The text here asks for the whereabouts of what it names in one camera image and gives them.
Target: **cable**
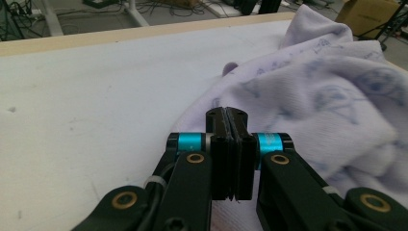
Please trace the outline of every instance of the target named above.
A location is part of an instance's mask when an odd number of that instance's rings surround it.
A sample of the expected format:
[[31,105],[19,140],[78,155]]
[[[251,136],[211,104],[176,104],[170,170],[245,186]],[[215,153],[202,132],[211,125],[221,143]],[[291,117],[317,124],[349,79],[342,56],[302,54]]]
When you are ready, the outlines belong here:
[[[398,16],[396,16],[396,17],[394,18],[394,20],[397,20],[398,18],[403,17],[403,16],[405,16],[406,14],[407,14],[407,13],[403,13],[403,14],[401,14],[401,15],[398,15]],[[388,23],[388,21],[385,22],[385,23],[383,23],[383,24],[381,24],[381,25],[376,26],[375,28],[373,28],[373,29],[371,29],[371,30],[369,30],[369,31],[366,31],[365,33],[363,33],[363,34],[361,34],[361,35],[359,35],[359,36],[355,36],[355,37],[360,38],[360,37],[362,37],[362,36],[364,36],[364,35],[366,35],[366,34],[372,32],[372,31],[381,29],[381,28],[383,28],[387,23]]]
[[107,10],[104,11],[95,11],[95,10],[88,10],[88,9],[84,9],[84,10],[75,10],[75,9],[70,9],[71,12],[65,12],[65,13],[56,13],[57,16],[62,16],[62,15],[67,15],[67,14],[73,14],[73,13],[119,13],[122,12],[123,9],[123,0],[120,0],[119,3],[117,3],[116,5],[119,6],[119,8],[117,10],[114,11],[110,11],[109,8],[107,8]]
[[[20,26],[18,25],[17,21],[15,20],[15,16],[16,16],[16,15],[19,15],[20,13],[21,13],[21,14],[25,14],[24,10],[23,10],[22,7],[21,7],[18,3],[16,3],[16,2],[12,2],[12,3],[10,3],[10,5],[7,4],[6,1],[3,1],[3,3],[4,3],[4,5],[5,5],[6,13],[9,13],[9,14],[10,14],[10,18],[12,19],[13,24],[14,24],[16,30],[17,30],[17,32],[20,34],[19,37],[16,36],[15,34],[13,34],[13,36],[15,36],[15,37],[18,38],[18,39],[24,39],[24,35],[22,34],[22,32],[21,32],[21,30],[20,30]],[[6,29],[7,29],[7,36],[8,36],[8,35],[10,34],[10,29],[11,29],[11,28],[9,28],[10,22],[9,22],[9,19],[8,19],[8,18],[6,18],[6,21],[7,21],[7,28],[6,28]]]
[[287,8],[287,9],[293,11],[293,12],[297,12],[297,10],[299,10],[299,8],[293,8],[293,7],[289,7],[289,6],[282,6],[282,7]]
[[[169,179],[169,175],[174,170],[175,164],[172,163],[162,169],[160,172],[160,177],[164,179]],[[145,212],[144,218],[138,227],[138,231],[147,231],[151,230],[154,219],[157,216],[157,212],[159,209],[159,205],[162,202],[162,197],[165,192],[163,185],[156,183],[156,182],[149,182],[145,187],[146,191],[149,194],[149,208],[147,212]]]
[[[76,32],[73,32],[73,33],[67,32],[67,31],[64,30],[65,27],[73,27],[73,28],[76,29]],[[63,29],[63,32],[64,32],[65,35],[73,35],[73,34],[79,34],[80,33],[79,27],[77,25],[74,25],[74,24],[69,24],[69,23],[63,24],[63,25],[61,25],[61,28]]]
[[180,16],[180,17],[188,17],[188,16],[192,16],[193,14],[205,14],[204,7],[202,6],[202,4],[197,4],[193,8],[189,9],[189,8],[174,6],[172,4],[168,4],[163,1],[152,1],[152,2],[136,3],[136,7],[140,13],[149,12],[150,15],[153,14],[156,8],[168,9],[170,15],[175,15],[175,16]]
[[337,12],[336,10],[334,10],[333,8],[328,7],[328,5],[327,5],[326,7],[322,7],[322,8],[319,8],[319,7],[315,6],[315,5],[312,5],[312,7],[316,8],[316,9],[319,10],[319,11],[331,10],[331,11],[333,11],[334,13],[338,13],[338,12]]
[[401,39],[401,38],[394,38],[394,39],[397,39],[398,41],[400,41],[400,42],[402,42],[402,43],[408,45],[408,41],[405,41],[405,40],[403,40],[403,39]]
[[30,0],[29,14],[33,13],[32,9],[33,9],[33,0]]
[[5,22],[6,22],[6,35],[4,35],[4,37],[2,38],[2,40],[7,40],[9,37],[9,18],[7,17],[7,8],[4,8],[4,17],[5,17]]
[[26,36],[26,37],[30,37],[31,39],[38,38],[38,37],[40,37],[40,38],[43,38],[43,37],[44,37],[43,29],[42,29],[42,32],[41,32],[41,33],[37,33],[37,35],[36,35],[35,37],[32,37],[32,36],[30,35],[30,32],[34,31],[34,30],[33,30],[33,27],[34,27],[39,21],[42,21],[42,18],[38,18],[38,19],[36,19],[36,20],[34,20],[34,21],[32,22],[32,26],[30,27],[30,30],[28,30],[28,29],[26,30],[26,33],[25,33],[25,36]]
[[222,7],[222,5],[220,4],[220,3],[222,3],[222,2],[214,2],[214,1],[212,1],[212,0],[208,0],[208,2],[210,2],[210,4],[207,4],[207,2],[201,2],[201,4],[204,5],[204,7],[205,7],[206,9],[208,9],[211,5],[217,5],[217,6],[221,7],[221,9],[222,9],[222,11],[224,12],[224,14],[225,14],[226,17],[231,17],[230,15],[228,15],[228,13],[225,11],[225,9],[224,9],[224,8]]
[[[5,34],[7,35],[7,31],[5,29],[3,29],[3,27],[0,26],[0,30],[5,32]],[[6,37],[2,37],[2,35],[0,35],[0,41],[6,41]]]
[[39,33],[37,33],[37,32],[35,32],[35,31],[33,31],[32,29],[31,29],[31,27],[33,26],[33,22],[31,21],[31,19],[30,18],[28,18],[27,16],[24,16],[26,19],[28,19],[29,20],[29,22],[30,22],[30,26],[27,26],[24,22],[23,22],[23,20],[21,19],[21,15],[18,15],[17,16],[17,18],[18,18],[18,20],[21,22],[21,24],[22,24],[22,27],[23,28],[25,28],[25,29],[27,29],[27,31],[30,31],[31,33],[33,33],[33,34],[35,34],[36,36],[38,36],[39,38],[42,38],[42,35],[40,35]]

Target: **cyan band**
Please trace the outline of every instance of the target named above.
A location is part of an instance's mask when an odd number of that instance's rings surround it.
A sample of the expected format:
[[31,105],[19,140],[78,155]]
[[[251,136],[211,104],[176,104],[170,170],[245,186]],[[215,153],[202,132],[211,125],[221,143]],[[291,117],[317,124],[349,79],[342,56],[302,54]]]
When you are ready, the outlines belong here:
[[271,151],[282,151],[282,139],[277,133],[257,133],[260,160],[258,170],[261,169],[262,158]]
[[182,152],[201,151],[201,133],[180,133],[177,148],[177,157]]

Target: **black plastic part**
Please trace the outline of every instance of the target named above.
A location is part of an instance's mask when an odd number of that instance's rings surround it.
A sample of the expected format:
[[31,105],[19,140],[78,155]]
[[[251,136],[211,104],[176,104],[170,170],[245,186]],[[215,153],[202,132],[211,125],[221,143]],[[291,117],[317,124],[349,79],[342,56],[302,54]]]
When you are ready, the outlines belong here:
[[171,175],[171,171],[168,171],[165,175],[162,174],[167,168],[174,165],[178,147],[178,138],[178,133],[170,133],[170,135],[168,135],[166,151],[153,171],[153,175],[161,175],[167,182]]
[[[344,207],[389,230],[408,230],[408,210],[382,192],[368,188],[352,189],[347,192]],[[369,230],[364,222],[358,224]]]
[[232,149],[233,193],[236,200],[250,200],[255,172],[257,141],[247,130],[248,114],[244,111],[226,109],[234,137]]
[[358,230],[297,158],[281,151],[263,158],[257,213],[264,230]]
[[[191,154],[199,154],[204,159],[191,163]],[[153,231],[210,230],[211,172],[211,156],[205,152],[185,152],[179,156]]]
[[205,133],[201,133],[201,151],[211,152],[211,150],[207,150],[207,134]]
[[[126,209],[114,207],[114,199],[121,193],[134,193],[136,202]],[[129,198],[123,195],[122,200],[127,203]],[[136,230],[147,208],[147,194],[144,189],[135,186],[125,186],[106,194],[92,213],[74,231],[112,231]]]
[[282,0],[263,0],[258,14],[277,13]]
[[223,3],[225,3],[228,6],[234,6],[236,0],[222,0]]
[[242,0],[240,3],[240,10],[242,15],[252,14],[257,2],[257,0]]
[[101,9],[112,4],[118,4],[119,0],[83,0],[82,3],[96,9]]
[[380,42],[380,45],[381,45],[381,50],[382,51],[387,50],[387,45],[384,42]]
[[231,143],[232,136],[228,117],[223,108],[215,108],[206,114],[206,132],[210,137],[211,157],[213,159],[213,200],[233,198],[231,190]]
[[292,138],[287,133],[278,133],[279,137],[282,140],[282,145],[284,151],[291,151],[294,150],[294,144]]

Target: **black cable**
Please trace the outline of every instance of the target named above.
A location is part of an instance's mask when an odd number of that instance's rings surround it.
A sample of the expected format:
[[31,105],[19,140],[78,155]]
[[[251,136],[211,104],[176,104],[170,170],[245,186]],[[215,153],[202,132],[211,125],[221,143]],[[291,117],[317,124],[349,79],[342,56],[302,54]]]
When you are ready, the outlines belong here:
[[399,5],[398,9],[393,13],[391,18],[387,21],[386,26],[381,29],[381,31],[375,36],[375,39],[379,39],[381,35],[388,29],[389,24],[397,18],[397,15],[402,11],[405,5],[408,4],[408,0],[402,0],[401,4]]
[[31,15],[33,13],[33,3],[32,0],[24,0],[24,6],[22,6],[26,9],[26,14]]
[[219,6],[219,7],[221,7],[221,9],[222,9],[222,11],[224,12],[224,14],[225,14],[225,16],[226,17],[230,17],[230,15],[228,15],[228,13],[225,11],[225,9],[222,7],[222,5],[220,4],[220,3],[222,3],[222,2],[214,2],[214,1],[212,1],[212,0],[208,0],[208,2],[210,2],[210,4],[207,4],[207,2],[202,2],[201,4],[202,5],[204,5],[204,7],[206,8],[206,9],[208,9],[211,5],[217,5],[217,6]]
[[291,10],[293,12],[297,12],[297,10],[299,10],[299,8],[292,8],[292,7],[289,7],[289,6],[282,6],[282,7],[288,8],[289,10]]
[[[7,35],[7,31],[5,29],[3,29],[3,27],[0,26],[0,30],[5,32],[5,34]],[[2,37],[2,35],[0,35],[0,41],[6,41],[6,37]]]
[[20,15],[18,15],[17,18],[18,18],[18,20],[21,22],[23,28],[27,29],[27,30],[30,31],[31,33],[35,34],[36,36],[42,38],[42,35],[40,35],[39,33],[35,32],[35,31],[33,31],[33,30],[31,29],[31,27],[33,26],[33,21],[32,21],[30,18],[26,17],[26,19],[29,19],[29,21],[30,21],[30,26],[27,26],[27,25],[23,22],[23,20],[21,19],[21,16],[20,16]]
[[6,32],[6,29],[4,29],[2,27],[0,27],[0,30],[2,30],[3,32],[6,33],[6,37],[2,37],[3,41],[9,40],[10,36],[13,36],[13,38],[21,39],[21,37],[17,36],[15,33],[10,32],[10,30]]
[[6,12],[8,12],[11,15],[11,19],[13,21],[13,24],[15,25],[15,28],[17,29],[17,32],[20,34],[20,37],[17,37],[16,35],[14,35],[14,36],[16,38],[24,39],[24,35],[22,34],[22,32],[20,30],[20,27],[19,27],[19,25],[18,25],[18,23],[17,23],[17,21],[15,20],[15,17],[14,17],[15,14],[18,15],[18,13],[25,13],[24,10],[16,2],[12,2],[12,3],[10,3],[10,5],[8,5],[6,1],[3,1],[3,2],[4,2],[4,5],[5,5]]
[[12,6],[14,6],[14,10],[15,10],[15,13],[16,14],[18,14],[18,15],[26,15],[27,13],[24,11],[24,7],[26,6],[26,5],[24,5],[24,6],[21,6],[19,3],[17,3],[17,2],[11,2],[10,3],[10,5],[9,5],[9,7],[12,7]]
[[150,15],[153,14],[156,8],[165,8],[169,10],[170,15],[180,16],[180,17],[188,17],[192,16],[193,14],[205,14],[204,10],[201,9],[202,5],[197,4],[193,8],[184,8],[179,6],[174,6],[165,2],[161,1],[152,1],[152,2],[142,2],[136,3],[137,10],[139,13],[148,13]]
[[[174,170],[174,166],[175,164],[170,164],[164,167],[162,172],[160,173],[160,177],[169,179],[169,175]],[[147,183],[145,189],[149,194],[149,198],[151,199],[149,200],[149,208],[144,214],[143,220],[138,227],[138,231],[149,231],[152,229],[154,220],[159,210],[159,205],[162,202],[162,197],[165,192],[164,187],[156,182]]]
[[311,5],[312,7],[314,7],[314,8],[316,8],[317,10],[319,10],[319,11],[322,11],[322,10],[331,10],[331,11],[333,11],[334,13],[338,13],[336,10],[334,10],[333,8],[331,8],[331,7],[322,7],[322,8],[319,8],[318,6],[315,6],[315,5]]
[[6,22],[6,35],[4,35],[4,38],[2,40],[7,40],[9,37],[9,18],[7,17],[7,8],[4,8],[4,17],[5,17],[5,22]]
[[[398,18],[400,18],[400,17],[403,17],[403,16],[405,16],[406,14],[407,14],[407,13],[403,13],[403,14],[401,14],[401,15],[398,15],[398,16],[396,16],[396,17],[394,18],[394,20],[396,20],[396,19],[398,19]],[[362,36],[364,36],[364,35],[366,35],[366,34],[372,32],[372,31],[375,31],[375,30],[378,30],[378,29],[383,28],[386,24],[388,24],[388,21],[385,22],[385,23],[383,23],[383,24],[381,24],[381,25],[376,26],[375,28],[373,28],[373,29],[371,29],[371,30],[366,31],[365,33],[363,33],[363,34],[361,34],[361,35],[359,35],[359,36],[355,36],[355,37],[360,38],[360,37],[362,37]]]
[[119,5],[119,9],[114,10],[114,11],[109,11],[109,10],[105,10],[105,11],[90,11],[90,10],[75,10],[75,11],[71,11],[71,12],[66,12],[66,13],[56,13],[57,16],[62,16],[62,15],[67,15],[67,14],[73,14],[73,13],[118,13],[121,12],[123,9],[123,0],[120,0],[119,3],[117,3],[117,5]]
[[[29,17],[27,17],[27,16],[25,16],[25,15],[17,15],[16,17],[18,18],[18,21],[20,21],[20,23],[22,24],[22,26],[23,26],[24,28],[30,28],[30,27],[33,26],[33,22],[31,21],[31,19],[30,19]],[[29,21],[29,23],[30,23],[30,26],[27,26],[27,25],[25,24],[25,22],[23,22],[23,20],[21,19],[21,17],[23,17],[24,19],[27,19],[27,20]]]
[[402,40],[401,38],[394,38],[394,39],[397,39],[398,41],[408,45],[408,41]]

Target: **white table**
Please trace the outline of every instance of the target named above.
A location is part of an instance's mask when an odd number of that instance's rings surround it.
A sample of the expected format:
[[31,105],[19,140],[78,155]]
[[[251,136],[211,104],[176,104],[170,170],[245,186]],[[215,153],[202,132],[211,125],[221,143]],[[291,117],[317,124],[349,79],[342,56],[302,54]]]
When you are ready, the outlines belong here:
[[105,193],[141,186],[223,66],[277,50],[292,17],[1,42],[0,230],[69,230]]

